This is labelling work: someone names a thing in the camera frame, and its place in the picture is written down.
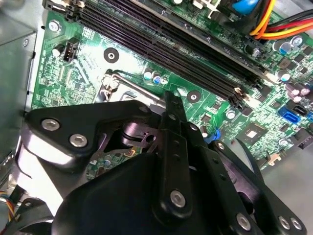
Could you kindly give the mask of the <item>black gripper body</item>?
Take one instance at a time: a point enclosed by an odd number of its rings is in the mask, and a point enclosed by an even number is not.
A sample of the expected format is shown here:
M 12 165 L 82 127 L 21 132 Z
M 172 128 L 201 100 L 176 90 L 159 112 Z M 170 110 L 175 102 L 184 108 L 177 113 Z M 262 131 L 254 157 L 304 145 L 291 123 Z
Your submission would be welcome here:
M 232 235 L 186 154 L 140 154 L 72 191 L 54 235 Z

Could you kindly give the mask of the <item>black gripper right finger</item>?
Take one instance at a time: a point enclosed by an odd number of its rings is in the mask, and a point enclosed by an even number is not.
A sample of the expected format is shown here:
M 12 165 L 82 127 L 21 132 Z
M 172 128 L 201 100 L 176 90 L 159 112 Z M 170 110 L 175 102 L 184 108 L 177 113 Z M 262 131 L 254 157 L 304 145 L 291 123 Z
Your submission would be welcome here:
M 192 123 L 182 124 L 192 161 L 209 186 L 217 206 L 217 224 L 223 235 L 305 235 L 298 216 L 265 184 L 249 150 L 241 142 L 249 169 L 225 144 L 206 144 Z

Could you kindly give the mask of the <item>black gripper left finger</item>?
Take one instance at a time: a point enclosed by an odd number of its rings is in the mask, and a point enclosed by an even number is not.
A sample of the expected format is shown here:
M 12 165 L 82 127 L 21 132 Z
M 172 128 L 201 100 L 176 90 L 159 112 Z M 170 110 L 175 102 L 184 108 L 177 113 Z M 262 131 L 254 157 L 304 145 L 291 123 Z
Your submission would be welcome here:
M 64 199 L 88 183 L 80 183 L 79 174 L 96 152 L 129 150 L 136 131 L 152 137 L 141 154 L 178 153 L 188 158 L 182 100 L 170 92 L 164 98 L 162 114 L 137 100 L 33 110 L 25 117 L 24 147 L 47 165 L 46 173 Z

